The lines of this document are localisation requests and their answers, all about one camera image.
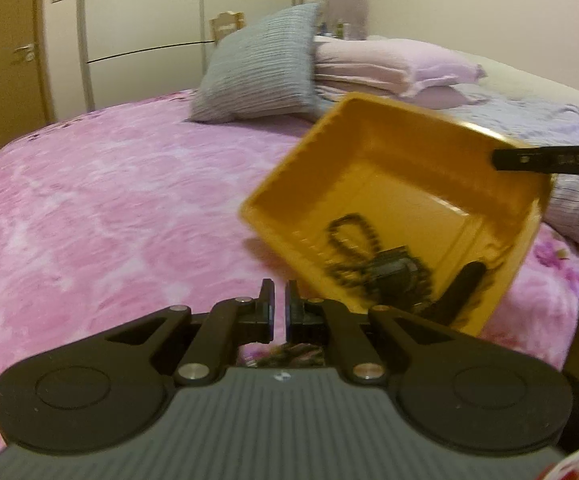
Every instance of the pillow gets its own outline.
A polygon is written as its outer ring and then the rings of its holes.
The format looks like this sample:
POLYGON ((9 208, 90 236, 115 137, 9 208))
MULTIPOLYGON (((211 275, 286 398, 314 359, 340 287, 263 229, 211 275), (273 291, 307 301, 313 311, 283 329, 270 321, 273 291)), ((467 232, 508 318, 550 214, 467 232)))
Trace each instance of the pillow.
POLYGON ((281 10, 224 38, 192 102, 192 121, 226 123, 314 107, 318 4, 281 10))
POLYGON ((463 105, 481 104, 488 100, 479 92, 480 88, 475 85, 460 85, 461 89, 452 86, 434 86, 421 90, 413 97, 398 97, 383 89, 374 88, 355 83, 341 83, 328 81, 316 84, 316 94, 329 101, 340 101, 348 92, 364 92, 397 99, 430 110, 446 110, 463 105))
POLYGON ((327 41, 317 44, 317 80, 342 81, 412 97, 431 86, 476 83, 485 76, 478 63, 425 41, 327 41))

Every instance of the gray striped pillow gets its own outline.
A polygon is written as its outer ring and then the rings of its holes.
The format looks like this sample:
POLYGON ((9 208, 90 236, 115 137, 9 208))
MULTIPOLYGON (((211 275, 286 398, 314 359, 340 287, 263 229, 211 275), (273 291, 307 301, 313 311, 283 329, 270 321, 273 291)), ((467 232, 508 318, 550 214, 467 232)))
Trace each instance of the gray striped pillow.
POLYGON ((224 38, 192 102, 190 119, 237 119, 312 112, 318 4, 281 10, 224 38))

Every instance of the pink blanket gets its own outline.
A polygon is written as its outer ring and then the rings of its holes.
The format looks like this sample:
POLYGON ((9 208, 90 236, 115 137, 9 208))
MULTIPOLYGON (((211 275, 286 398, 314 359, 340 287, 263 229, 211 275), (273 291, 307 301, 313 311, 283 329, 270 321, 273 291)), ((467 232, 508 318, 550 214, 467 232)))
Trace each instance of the pink blanket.
MULTIPOLYGON (((190 123, 188 99, 93 112, 0 151, 0 373, 169 304, 207 311, 293 277, 236 211, 309 124, 190 123)), ((482 337, 561 367, 578 304, 579 255, 543 225, 482 337)))

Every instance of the yellow plastic basket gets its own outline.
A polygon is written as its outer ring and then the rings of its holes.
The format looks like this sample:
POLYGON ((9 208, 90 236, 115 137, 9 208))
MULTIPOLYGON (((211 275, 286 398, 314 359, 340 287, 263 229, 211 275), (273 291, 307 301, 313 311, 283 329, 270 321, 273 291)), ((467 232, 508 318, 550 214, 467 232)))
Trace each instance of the yellow plastic basket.
POLYGON ((330 278, 328 224, 363 215, 384 249, 407 246, 431 269, 437 299, 474 260, 487 273, 454 323, 477 335, 509 287, 547 206, 551 177, 499 172, 496 148, 525 145, 474 124, 352 93, 302 139, 243 204, 260 237, 322 296, 353 312, 362 292, 330 278))

